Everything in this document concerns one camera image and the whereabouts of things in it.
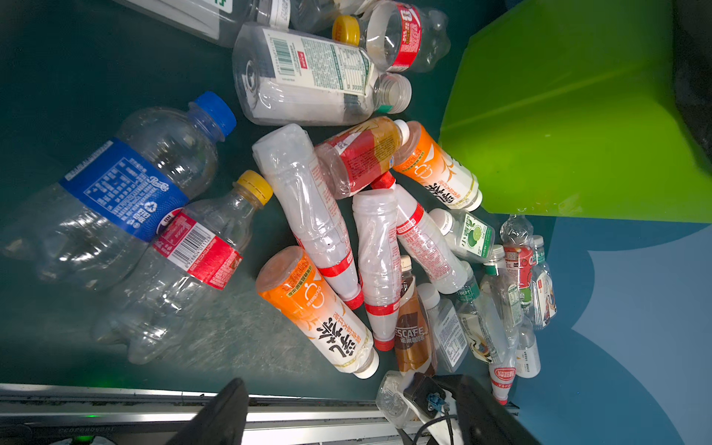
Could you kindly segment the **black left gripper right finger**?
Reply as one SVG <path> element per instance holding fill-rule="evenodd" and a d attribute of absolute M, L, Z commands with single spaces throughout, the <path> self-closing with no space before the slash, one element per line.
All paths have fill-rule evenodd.
<path fill-rule="evenodd" d="M 539 444 L 475 378 L 440 376 L 439 385 L 454 396 L 465 444 Z"/>

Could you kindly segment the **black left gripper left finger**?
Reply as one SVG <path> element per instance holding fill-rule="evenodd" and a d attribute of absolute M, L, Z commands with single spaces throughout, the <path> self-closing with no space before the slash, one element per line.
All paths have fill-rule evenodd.
<path fill-rule="evenodd" d="M 241 378 L 231 380 L 167 445 L 240 445 L 247 425 L 250 395 Z"/>

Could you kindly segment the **clear small bottle white label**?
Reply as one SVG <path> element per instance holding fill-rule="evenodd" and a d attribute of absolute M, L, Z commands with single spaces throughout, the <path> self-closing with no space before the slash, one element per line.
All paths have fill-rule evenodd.
<path fill-rule="evenodd" d="M 432 283 L 417 286 L 428 314 L 439 364 L 449 373 L 459 369 L 469 351 L 467 337 L 452 302 L 441 296 Z"/>

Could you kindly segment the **brown coffee bottle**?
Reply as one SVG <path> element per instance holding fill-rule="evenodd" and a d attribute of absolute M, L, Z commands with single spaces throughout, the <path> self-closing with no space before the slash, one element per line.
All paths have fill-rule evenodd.
<path fill-rule="evenodd" d="M 417 291 L 411 257 L 400 256 L 402 297 L 395 331 L 395 353 L 402 374 L 410 371 L 435 376 L 437 356 L 428 314 Z"/>

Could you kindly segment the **orange juice bottle front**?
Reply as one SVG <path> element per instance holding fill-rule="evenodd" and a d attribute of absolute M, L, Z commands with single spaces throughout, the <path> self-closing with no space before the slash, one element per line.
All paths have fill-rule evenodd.
<path fill-rule="evenodd" d="M 258 294 L 285 315 L 341 373 L 368 379 L 379 356 L 372 332 L 337 296 L 306 251 L 290 246 L 260 270 Z"/>

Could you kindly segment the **clear bottle red label front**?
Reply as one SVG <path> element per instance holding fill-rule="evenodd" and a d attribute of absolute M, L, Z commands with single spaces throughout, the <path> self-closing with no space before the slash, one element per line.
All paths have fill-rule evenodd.
<path fill-rule="evenodd" d="M 179 345 L 233 277 L 251 241 L 253 218 L 272 195 L 269 183 L 247 170 L 226 195 L 178 211 L 135 269 L 111 289 L 92 338 L 126 345 L 135 365 Z"/>

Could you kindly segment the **clear bottle blue label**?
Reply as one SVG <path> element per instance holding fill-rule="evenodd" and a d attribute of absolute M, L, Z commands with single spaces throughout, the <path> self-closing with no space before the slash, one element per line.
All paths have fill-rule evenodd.
<path fill-rule="evenodd" d="M 218 144 L 237 126 L 220 96 L 187 111 L 141 109 L 115 137 L 1 225 L 1 252 L 46 282 L 100 291 L 135 267 L 174 216 L 211 186 Z"/>

